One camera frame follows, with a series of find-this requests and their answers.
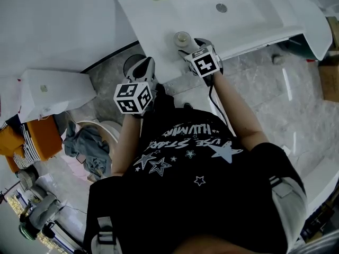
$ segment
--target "gray clothes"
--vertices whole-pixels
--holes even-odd
[[[112,164],[109,156],[110,147],[106,141],[102,141],[96,127],[85,126],[75,133],[75,124],[70,121],[63,143],[66,155],[77,157],[82,154],[86,156],[84,168],[94,174],[96,179],[100,179],[102,174],[110,175]]]
[[[38,203],[29,216],[32,226],[42,230],[47,220],[58,212],[59,206],[57,203],[59,204],[55,195],[48,195]]]

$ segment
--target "sink basin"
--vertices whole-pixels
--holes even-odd
[[[118,1],[145,54],[155,59],[162,84],[188,71],[177,54],[176,32],[210,40],[223,60],[304,32],[288,0]],[[184,50],[196,49],[192,42]]]

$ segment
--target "sink drain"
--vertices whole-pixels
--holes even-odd
[[[219,12],[222,12],[222,13],[227,12],[227,6],[225,6],[224,4],[221,4],[221,3],[217,4],[216,8],[217,8],[217,11]]]

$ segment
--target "black and white marker cube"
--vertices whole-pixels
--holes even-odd
[[[114,93],[122,114],[142,114],[152,98],[148,82],[120,84]]]
[[[205,77],[220,70],[220,59],[211,45],[186,56],[184,59],[191,71],[197,73],[199,77]]]

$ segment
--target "orange towel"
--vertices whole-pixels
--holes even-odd
[[[7,126],[0,131],[0,155],[12,157],[16,152],[18,155],[24,156],[23,143],[25,143],[25,139],[15,133],[12,127]]]

